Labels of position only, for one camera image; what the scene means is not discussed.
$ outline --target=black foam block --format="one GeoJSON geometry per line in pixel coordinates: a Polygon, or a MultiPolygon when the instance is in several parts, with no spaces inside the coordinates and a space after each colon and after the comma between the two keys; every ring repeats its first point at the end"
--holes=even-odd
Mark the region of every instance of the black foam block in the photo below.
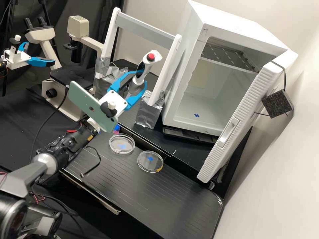
{"type": "Polygon", "coordinates": [[[262,99],[270,118],[293,110],[293,104],[284,90],[277,91],[262,99]]]}

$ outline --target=yellow label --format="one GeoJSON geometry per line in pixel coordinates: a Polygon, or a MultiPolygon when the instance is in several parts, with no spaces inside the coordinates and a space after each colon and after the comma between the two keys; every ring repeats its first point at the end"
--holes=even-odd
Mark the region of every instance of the yellow label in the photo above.
{"type": "Polygon", "coordinates": [[[93,135],[90,135],[90,136],[87,138],[87,141],[90,141],[91,139],[93,139],[93,135]]]}
{"type": "Polygon", "coordinates": [[[162,168],[163,168],[163,166],[161,166],[159,169],[157,169],[157,170],[156,170],[156,172],[161,171],[161,170],[162,170],[162,168]]]}

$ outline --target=petri dish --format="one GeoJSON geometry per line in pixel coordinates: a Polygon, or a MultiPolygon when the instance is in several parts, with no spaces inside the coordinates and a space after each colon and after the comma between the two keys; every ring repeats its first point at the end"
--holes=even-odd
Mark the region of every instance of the petri dish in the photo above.
{"type": "Polygon", "coordinates": [[[126,134],[113,135],[109,140],[109,145],[118,154],[129,154],[135,148],[134,139],[126,134]]]}
{"type": "Polygon", "coordinates": [[[164,161],[158,153],[147,150],[137,157],[137,164],[146,172],[157,173],[163,168],[164,161]]]}

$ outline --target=white wall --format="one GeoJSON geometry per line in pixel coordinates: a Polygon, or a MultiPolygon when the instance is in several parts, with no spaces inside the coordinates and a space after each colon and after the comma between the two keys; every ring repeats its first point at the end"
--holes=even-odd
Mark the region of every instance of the white wall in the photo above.
{"type": "MultiPolygon", "coordinates": [[[[127,0],[124,11],[175,34],[185,2],[127,0]]],[[[294,113],[256,121],[214,238],[318,238],[319,1],[198,2],[258,22],[299,54],[287,74],[294,113]]],[[[167,50],[122,32],[116,58],[138,63],[150,49],[167,54],[167,50]]],[[[160,69],[154,67],[153,72],[159,74],[160,69]]]]}
{"type": "Polygon", "coordinates": [[[318,43],[319,29],[291,93],[295,109],[289,124],[285,116],[277,125],[260,118],[253,128],[214,239],[318,238],[318,43]]]}

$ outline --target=open door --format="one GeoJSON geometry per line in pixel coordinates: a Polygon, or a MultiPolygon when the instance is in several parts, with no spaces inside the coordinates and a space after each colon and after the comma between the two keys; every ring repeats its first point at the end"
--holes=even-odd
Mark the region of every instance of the open door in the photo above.
{"type": "MultiPolygon", "coordinates": [[[[287,50],[273,61],[287,69],[297,57],[297,53],[287,50]]],[[[197,175],[199,180],[207,183],[231,157],[256,120],[258,115],[255,112],[259,113],[263,109],[261,99],[273,91],[272,86],[282,73],[282,68],[272,62],[263,66],[207,156],[197,175]]]]}

